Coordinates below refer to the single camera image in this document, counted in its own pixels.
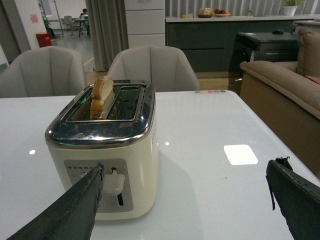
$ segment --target kitchen counter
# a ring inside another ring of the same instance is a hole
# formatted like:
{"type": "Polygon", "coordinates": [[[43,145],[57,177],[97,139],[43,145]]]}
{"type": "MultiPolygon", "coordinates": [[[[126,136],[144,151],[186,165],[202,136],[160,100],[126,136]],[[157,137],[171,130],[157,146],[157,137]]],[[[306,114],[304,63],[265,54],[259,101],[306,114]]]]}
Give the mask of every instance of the kitchen counter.
{"type": "Polygon", "coordinates": [[[317,18],[320,15],[167,17],[166,45],[181,49],[196,73],[219,72],[226,78],[237,33],[271,33],[278,29],[292,33],[294,21],[317,18]]]}
{"type": "Polygon", "coordinates": [[[314,20],[294,21],[293,24],[301,25],[301,26],[320,26],[320,21],[314,21],[314,20]]]}
{"type": "Polygon", "coordinates": [[[302,14],[295,16],[225,16],[217,17],[213,16],[211,18],[183,18],[183,17],[166,17],[165,21],[167,23],[194,23],[194,22],[234,22],[234,21],[283,21],[283,20],[313,20],[320,18],[320,14],[302,14]]]}

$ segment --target red trash bin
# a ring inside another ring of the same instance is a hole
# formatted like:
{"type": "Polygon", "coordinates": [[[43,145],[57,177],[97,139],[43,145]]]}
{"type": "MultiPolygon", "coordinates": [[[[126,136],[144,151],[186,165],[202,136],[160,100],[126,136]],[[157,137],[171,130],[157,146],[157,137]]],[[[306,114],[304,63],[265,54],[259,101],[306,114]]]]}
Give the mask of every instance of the red trash bin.
{"type": "Polygon", "coordinates": [[[40,48],[52,45],[50,34],[48,32],[37,33],[36,39],[38,40],[40,48]]]}

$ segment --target white table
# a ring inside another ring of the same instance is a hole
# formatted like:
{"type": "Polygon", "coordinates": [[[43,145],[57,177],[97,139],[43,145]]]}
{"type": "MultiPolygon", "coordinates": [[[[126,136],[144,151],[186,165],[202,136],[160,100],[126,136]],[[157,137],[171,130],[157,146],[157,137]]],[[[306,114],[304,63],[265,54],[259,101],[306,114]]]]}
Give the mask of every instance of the white table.
{"type": "MultiPolygon", "coordinates": [[[[0,99],[0,239],[64,193],[44,133],[71,99],[0,99]]],[[[320,181],[236,94],[157,93],[156,111],[155,205],[137,219],[96,223],[92,240],[293,239],[278,205],[272,211],[268,161],[290,156],[296,173],[320,181]],[[258,163],[231,165],[225,145],[249,145],[258,163]]]]}

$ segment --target cream toaster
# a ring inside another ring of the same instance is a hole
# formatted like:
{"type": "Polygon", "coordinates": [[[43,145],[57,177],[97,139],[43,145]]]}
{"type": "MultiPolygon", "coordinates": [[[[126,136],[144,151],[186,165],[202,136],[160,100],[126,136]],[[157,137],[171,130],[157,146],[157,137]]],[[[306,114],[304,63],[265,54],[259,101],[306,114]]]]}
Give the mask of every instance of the cream toaster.
{"type": "Polygon", "coordinates": [[[93,86],[53,120],[45,141],[65,190],[98,163],[104,166],[96,220],[137,218],[152,208],[157,194],[155,89],[145,81],[115,80],[107,118],[90,120],[93,86]]]}

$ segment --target gray armchair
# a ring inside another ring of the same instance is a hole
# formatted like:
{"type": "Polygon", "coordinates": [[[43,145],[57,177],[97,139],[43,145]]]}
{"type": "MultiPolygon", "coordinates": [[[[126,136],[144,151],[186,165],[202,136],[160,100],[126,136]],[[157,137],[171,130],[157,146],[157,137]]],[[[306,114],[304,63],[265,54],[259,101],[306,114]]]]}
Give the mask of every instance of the gray armchair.
{"type": "Polygon", "coordinates": [[[114,80],[152,82],[156,92],[199,90],[199,80],[186,55],[170,46],[126,49],[115,57],[107,75],[114,80]]]}
{"type": "Polygon", "coordinates": [[[86,86],[82,55],[47,46],[22,53],[0,75],[0,98],[76,95],[86,86]]]}

